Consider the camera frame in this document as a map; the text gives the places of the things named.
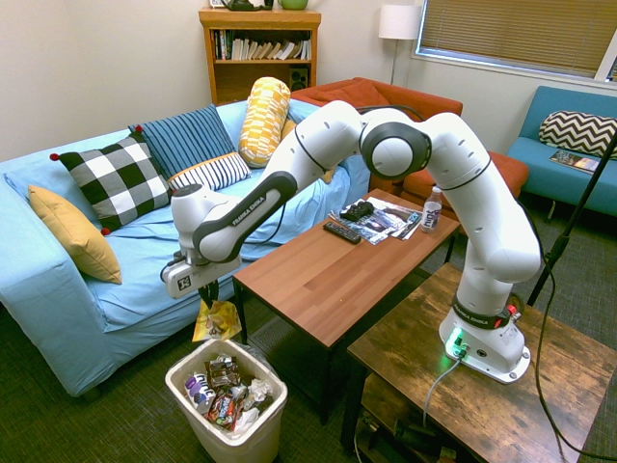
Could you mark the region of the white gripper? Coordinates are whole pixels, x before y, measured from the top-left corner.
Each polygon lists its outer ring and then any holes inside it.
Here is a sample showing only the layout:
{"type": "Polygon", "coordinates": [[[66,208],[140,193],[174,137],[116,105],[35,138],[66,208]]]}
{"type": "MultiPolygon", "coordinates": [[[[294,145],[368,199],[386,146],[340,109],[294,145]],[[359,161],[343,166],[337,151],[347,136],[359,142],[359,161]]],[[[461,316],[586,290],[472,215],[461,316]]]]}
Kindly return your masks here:
{"type": "Polygon", "coordinates": [[[241,257],[237,256],[229,262],[189,264],[186,257],[176,252],[174,260],[168,262],[161,270],[161,281],[174,299],[201,289],[201,300],[207,308],[210,308],[212,301],[219,299],[220,285],[216,280],[239,268],[241,263],[241,257]],[[211,297],[207,286],[209,284],[211,284],[211,297]]]}

